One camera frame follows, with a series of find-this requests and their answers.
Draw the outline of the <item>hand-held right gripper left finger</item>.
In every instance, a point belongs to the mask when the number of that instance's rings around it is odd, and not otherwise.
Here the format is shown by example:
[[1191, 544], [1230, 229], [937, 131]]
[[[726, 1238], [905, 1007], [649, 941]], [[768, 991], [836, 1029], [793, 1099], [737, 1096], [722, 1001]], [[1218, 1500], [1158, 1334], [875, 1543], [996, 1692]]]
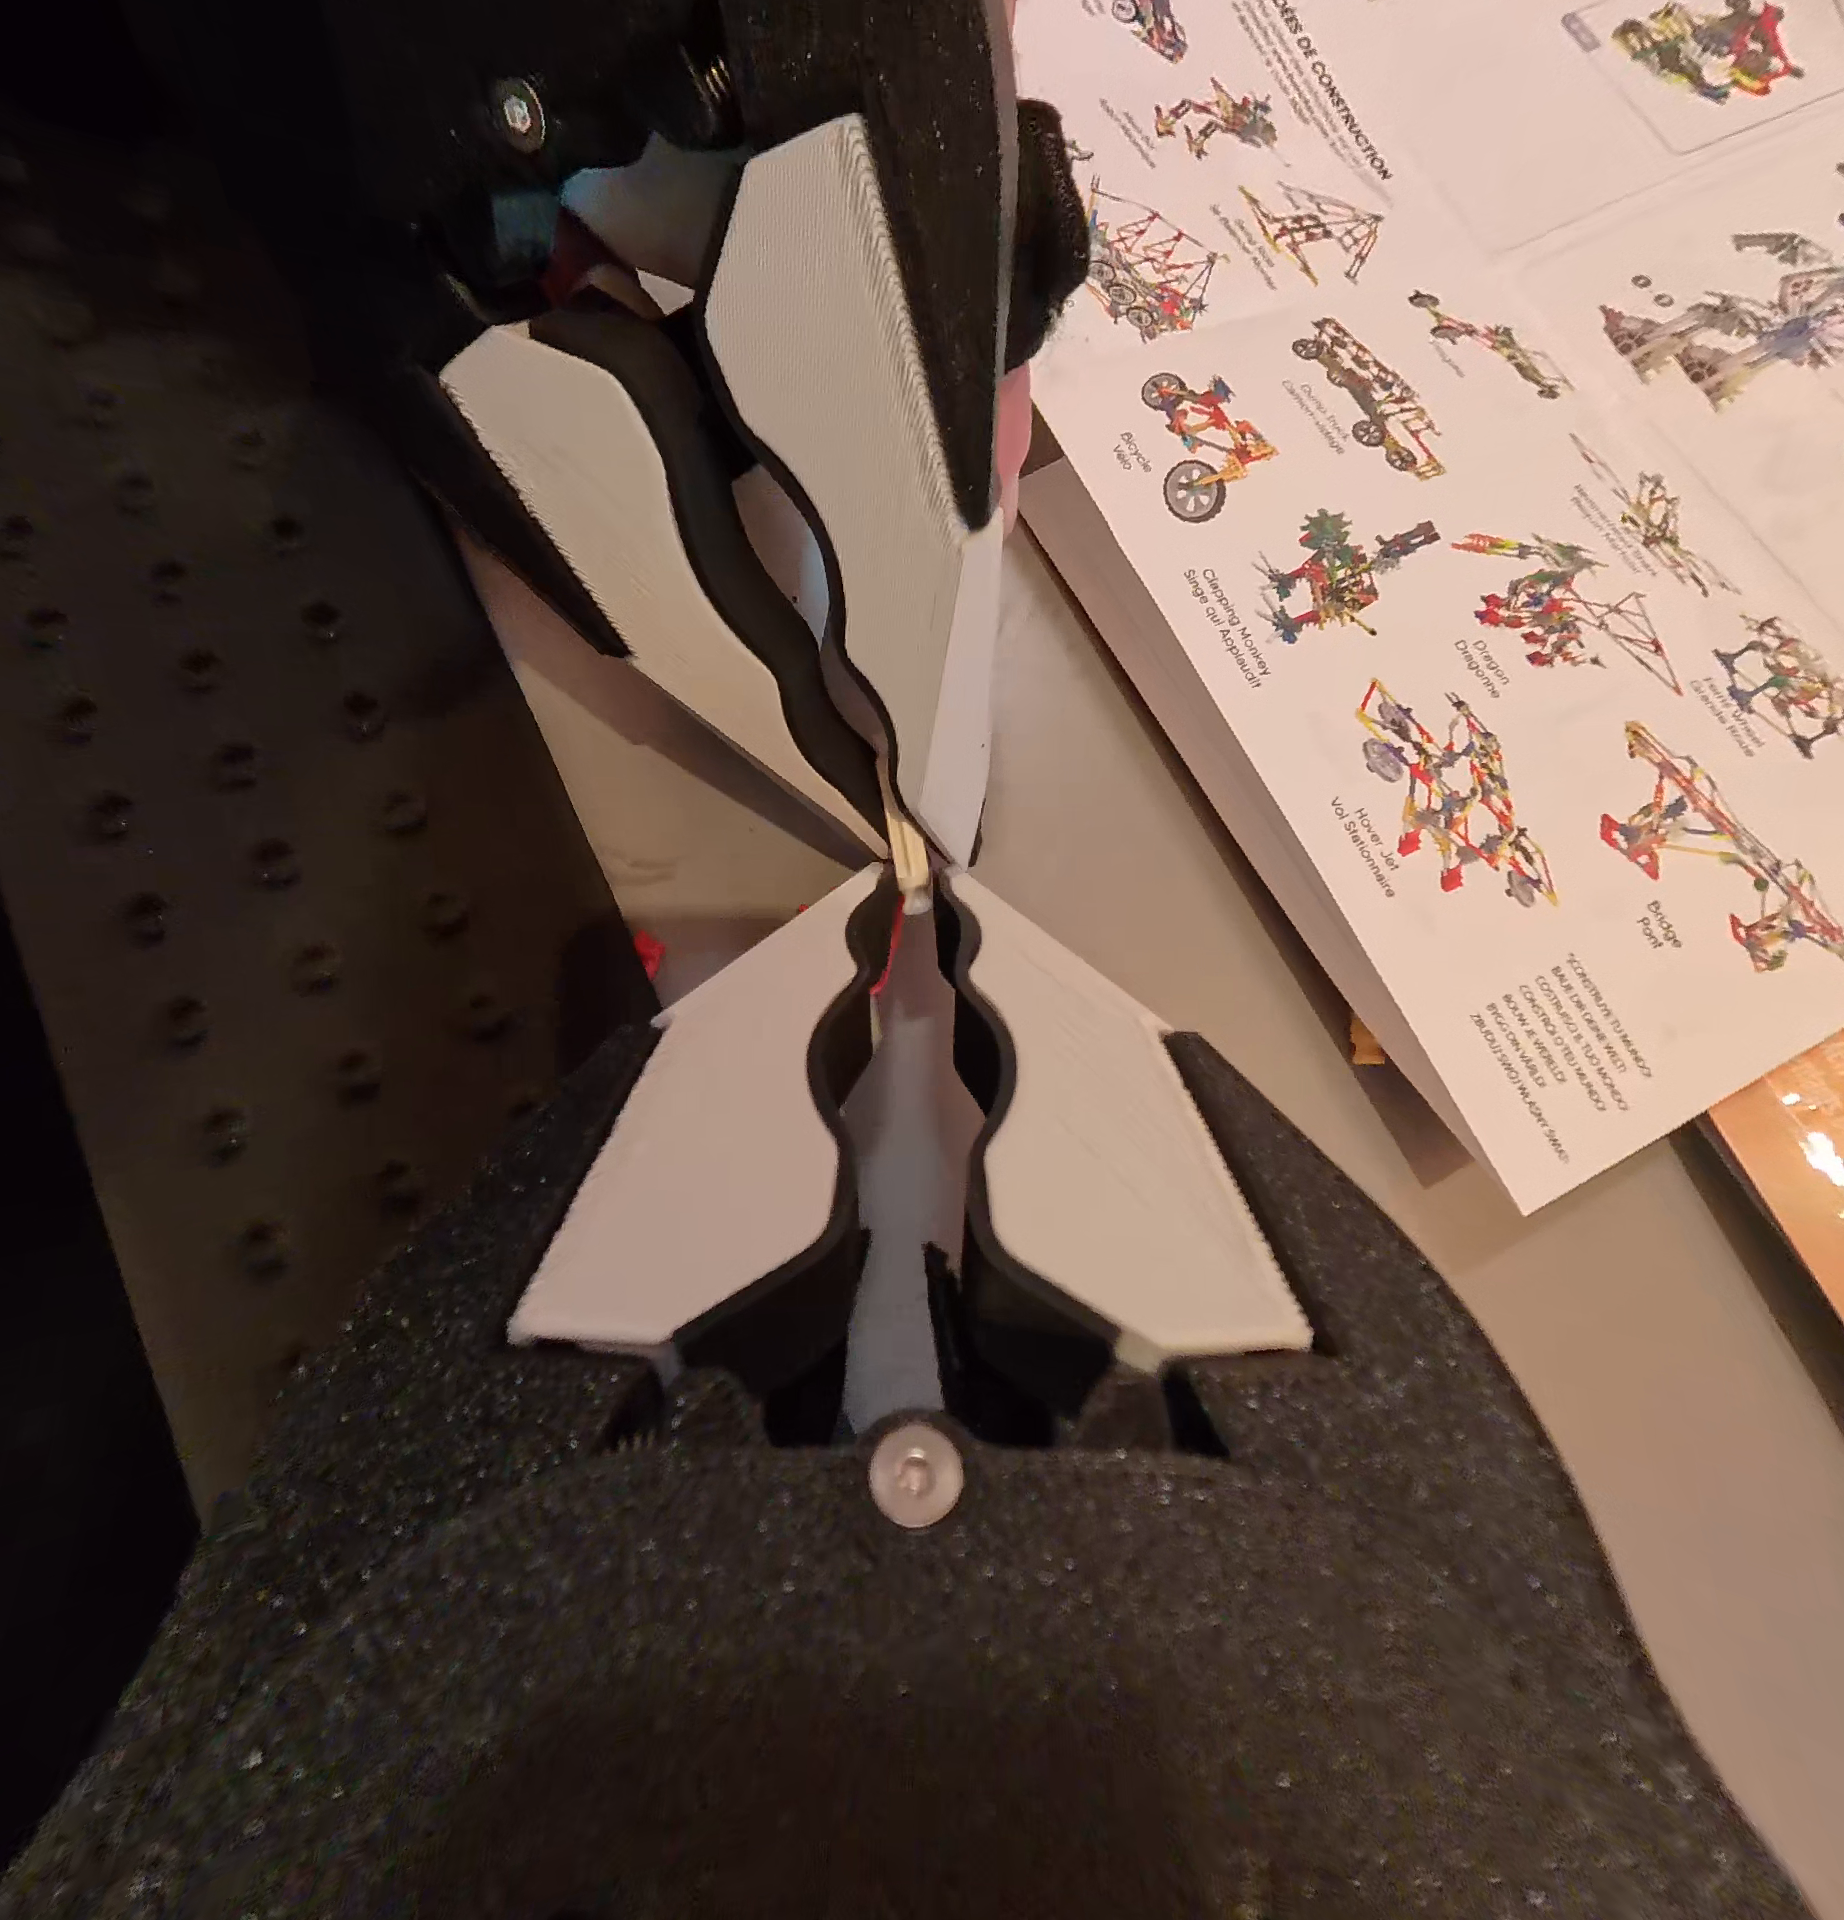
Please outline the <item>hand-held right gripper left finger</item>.
[[505, 1323], [513, 1346], [765, 1357], [742, 1311], [814, 1307], [777, 1357], [846, 1332], [859, 1224], [840, 1103], [871, 1055], [868, 991], [895, 876], [865, 865], [652, 1022], [652, 1049]]

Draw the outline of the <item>white instruction booklet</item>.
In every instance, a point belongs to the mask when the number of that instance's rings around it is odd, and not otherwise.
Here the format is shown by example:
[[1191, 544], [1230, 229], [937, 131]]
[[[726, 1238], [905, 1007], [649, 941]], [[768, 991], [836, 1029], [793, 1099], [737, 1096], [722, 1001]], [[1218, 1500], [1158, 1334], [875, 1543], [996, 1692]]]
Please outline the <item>white instruction booklet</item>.
[[1520, 1211], [1844, 1026], [1844, 3], [1021, 3], [1024, 515]]

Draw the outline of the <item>orange toy set box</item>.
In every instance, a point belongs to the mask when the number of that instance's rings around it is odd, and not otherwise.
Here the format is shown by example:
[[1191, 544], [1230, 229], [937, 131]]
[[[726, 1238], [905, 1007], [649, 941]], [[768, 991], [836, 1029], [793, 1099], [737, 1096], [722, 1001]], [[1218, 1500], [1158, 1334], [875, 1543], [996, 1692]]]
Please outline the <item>orange toy set box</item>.
[[1844, 1328], [1844, 1028], [1703, 1113]]

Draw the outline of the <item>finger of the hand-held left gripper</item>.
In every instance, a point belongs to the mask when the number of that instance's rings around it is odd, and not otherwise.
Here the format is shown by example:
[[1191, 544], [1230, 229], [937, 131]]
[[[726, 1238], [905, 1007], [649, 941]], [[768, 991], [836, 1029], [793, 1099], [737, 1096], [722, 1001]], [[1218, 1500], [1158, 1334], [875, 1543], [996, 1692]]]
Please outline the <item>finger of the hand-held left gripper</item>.
[[989, 788], [1004, 515], [971, 528], [859, 111], [750, 155], [704, 259], [704, 346], [836, 564], [837, 649], [905, 815], [971, 861]]
[[670, 335], [561, 308], [483, 331], [437, 384], [573, 587], [567, 622], [885, 858], [874, 754], [750, 540], [708, 389]]

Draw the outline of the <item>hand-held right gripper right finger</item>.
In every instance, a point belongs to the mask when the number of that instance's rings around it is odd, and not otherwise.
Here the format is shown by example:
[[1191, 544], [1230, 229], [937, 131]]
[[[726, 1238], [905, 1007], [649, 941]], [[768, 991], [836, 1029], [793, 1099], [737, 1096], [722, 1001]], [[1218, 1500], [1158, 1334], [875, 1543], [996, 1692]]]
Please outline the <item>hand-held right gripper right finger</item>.
[[937, 879], [933, 937], [979, 1111], [956, 1287], [977, 1368], [1071, 1421], [1113, 1372], [1310, 1352], [1180, 1033], [968, 871]]

